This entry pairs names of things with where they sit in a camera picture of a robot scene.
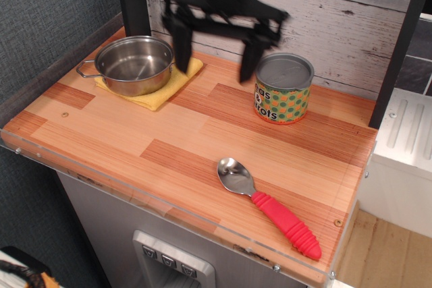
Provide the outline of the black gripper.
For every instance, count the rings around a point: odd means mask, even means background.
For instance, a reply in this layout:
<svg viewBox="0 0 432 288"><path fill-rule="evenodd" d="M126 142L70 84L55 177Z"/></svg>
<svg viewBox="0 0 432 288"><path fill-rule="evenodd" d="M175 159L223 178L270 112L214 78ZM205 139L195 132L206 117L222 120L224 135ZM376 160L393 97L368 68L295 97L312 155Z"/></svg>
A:
<svg viewBox="0 0 432 288"><path fill-rule="evenodd" d="M192 31L239 37L245 44L240 83L248 81L264 50L277 46L280 31L272 31L273 20L281 28L288 13L259 0L165 0L162 15L170 32L177 68L186 73L192 53Z"/></svg>

